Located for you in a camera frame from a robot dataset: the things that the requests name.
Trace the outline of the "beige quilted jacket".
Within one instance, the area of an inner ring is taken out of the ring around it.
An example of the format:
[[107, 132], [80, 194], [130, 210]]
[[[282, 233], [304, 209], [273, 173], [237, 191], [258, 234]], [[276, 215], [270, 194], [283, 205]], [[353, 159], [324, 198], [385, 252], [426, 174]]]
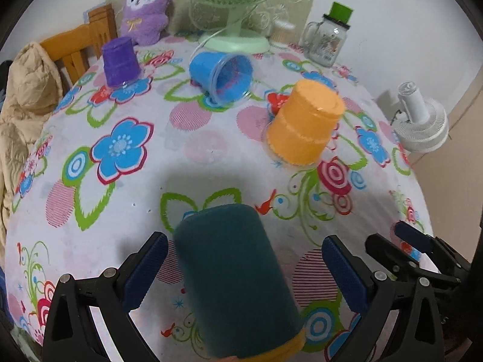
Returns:
[[1, 267], [13, 196], [29, 150], [63, 96], [61, 75], [39, 43], [29, 43], [13, 60], [1, 109]]

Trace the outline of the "purple plush toy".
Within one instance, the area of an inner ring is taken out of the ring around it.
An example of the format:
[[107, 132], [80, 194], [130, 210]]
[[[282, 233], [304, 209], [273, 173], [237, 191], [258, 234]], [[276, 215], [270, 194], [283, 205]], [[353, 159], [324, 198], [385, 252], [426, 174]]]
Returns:
[[157, 43], [169, 24], [166, 11], [170, 1], [125, 0], [121, 35], [142, 47]]

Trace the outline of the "orange cup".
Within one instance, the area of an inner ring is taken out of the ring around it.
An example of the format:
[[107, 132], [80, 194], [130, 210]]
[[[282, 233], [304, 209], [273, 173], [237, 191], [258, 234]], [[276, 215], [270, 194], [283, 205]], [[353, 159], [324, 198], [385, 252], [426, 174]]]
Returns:
[[344, 113], [345, 103], [335, 91], [320, 82], [302, 79], [267, 127], [266, 142], [289, 164], [314, 164]]

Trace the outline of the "blue cup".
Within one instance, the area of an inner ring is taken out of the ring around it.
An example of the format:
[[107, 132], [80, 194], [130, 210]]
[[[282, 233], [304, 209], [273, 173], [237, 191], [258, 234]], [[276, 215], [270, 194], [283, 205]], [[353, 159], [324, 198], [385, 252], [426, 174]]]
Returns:
[[254, 66], [243, 54], [200, 52], [192, 58], [189, 73], [215, 106], [231, 106], [251, 91]]

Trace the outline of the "beige patterned board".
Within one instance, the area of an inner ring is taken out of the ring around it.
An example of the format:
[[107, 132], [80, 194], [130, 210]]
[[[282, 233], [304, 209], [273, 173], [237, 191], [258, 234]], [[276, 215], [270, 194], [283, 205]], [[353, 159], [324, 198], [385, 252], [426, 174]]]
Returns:
[[[244, 29], [254, 30], [264, 36], [272, 32], [275, 20], [290, 22], [296, 26], [291, 36], [295, 42], [300, 38], [314, 0], [267, 0], [256, 8], [246, 9], [242, 22]], [[115, 22], [121, 26], [124, 0], [107, 0], [115, 12]], [[227, 22], [229, 11], [225, 8], [210, 8], [194, 0], [173, 0], [168, 8], [168, 32], [194, 32], [198, 30], [219, 30]]]

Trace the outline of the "wooden chair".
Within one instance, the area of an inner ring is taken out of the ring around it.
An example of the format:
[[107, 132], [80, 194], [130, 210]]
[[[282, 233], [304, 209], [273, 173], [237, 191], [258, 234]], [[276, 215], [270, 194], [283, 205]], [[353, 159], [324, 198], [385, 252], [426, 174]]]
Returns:
[[87, 24], [47, 38], [40, 45], [54, 62], [61, 61], [75, 84], [90, 67], [86, 50], [91, 48], [99, 58], [103, 45], [117, 37], [115, 13], [109, 3], [90, 10]]

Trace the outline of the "purple cup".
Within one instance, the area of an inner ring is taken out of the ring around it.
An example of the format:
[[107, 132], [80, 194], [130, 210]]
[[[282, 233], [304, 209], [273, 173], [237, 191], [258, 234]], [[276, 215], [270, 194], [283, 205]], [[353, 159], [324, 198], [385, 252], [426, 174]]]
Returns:
[[101, 47], [101, 55], [108, 87], [122, 87], [140, 76], [141, 68], [132, 38], [119, 37], [105, 43]]

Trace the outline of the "floral tablecloth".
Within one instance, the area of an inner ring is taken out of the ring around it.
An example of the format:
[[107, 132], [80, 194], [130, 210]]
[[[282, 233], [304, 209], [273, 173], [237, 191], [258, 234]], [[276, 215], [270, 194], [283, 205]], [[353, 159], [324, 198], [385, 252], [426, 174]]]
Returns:
[[[387, 119], [344, 66], [324, 69], [297, 47], [253, 56], [254, 85], [230, 107], [192, 82], [195, 36], [137, 51], [145, 74], [124, 89], [95, 63], [45, 124], [22, 168], [7, 229], [11, 317], [37, 344], [61, 275], [95, 277], [154, 231], [172, 234], [193, 213], [221, 204], [254, 208], [306, 325], [297, 361], [327, 361], [357, 322], [320, 253], [337, 234], [357, 256], [373, 233], [393, 239], [407, 221], [428, 234], [422, 190]], [[345, 101], [321, 159], [291, 167], [264, 131], [307, 78]]]

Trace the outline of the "dark teal cup yellow rim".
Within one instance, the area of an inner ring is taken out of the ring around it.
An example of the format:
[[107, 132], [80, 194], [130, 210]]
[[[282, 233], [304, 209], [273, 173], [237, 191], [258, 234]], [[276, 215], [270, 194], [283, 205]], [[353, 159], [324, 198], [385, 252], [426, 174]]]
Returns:
[[211, 356], [286, 361], [303, 348], [303, 321], [252, 207], [197, 212], [177, 226], [174, 245]]

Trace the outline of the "white floor fan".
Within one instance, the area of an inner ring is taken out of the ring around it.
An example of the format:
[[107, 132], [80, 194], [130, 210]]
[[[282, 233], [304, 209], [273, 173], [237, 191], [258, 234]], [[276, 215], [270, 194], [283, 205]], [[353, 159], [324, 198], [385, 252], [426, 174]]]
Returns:
[[402, 108], [391, 123], [403, 148], [410, 153], [426, 154], [445, 144], [449, 135], [449, 119], [438, 101], [424, 97], [413, 81], [398, 87]]

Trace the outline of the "glass mug jar green lid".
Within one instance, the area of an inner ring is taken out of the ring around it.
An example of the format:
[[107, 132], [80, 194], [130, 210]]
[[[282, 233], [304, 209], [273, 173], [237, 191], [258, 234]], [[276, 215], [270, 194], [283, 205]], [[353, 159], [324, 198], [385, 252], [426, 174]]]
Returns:
[[334, 2], [320, 22], [309, 22], [301, 36], [305, 55], [324, 67], [332, 67], [345, 43], [353, 9]]

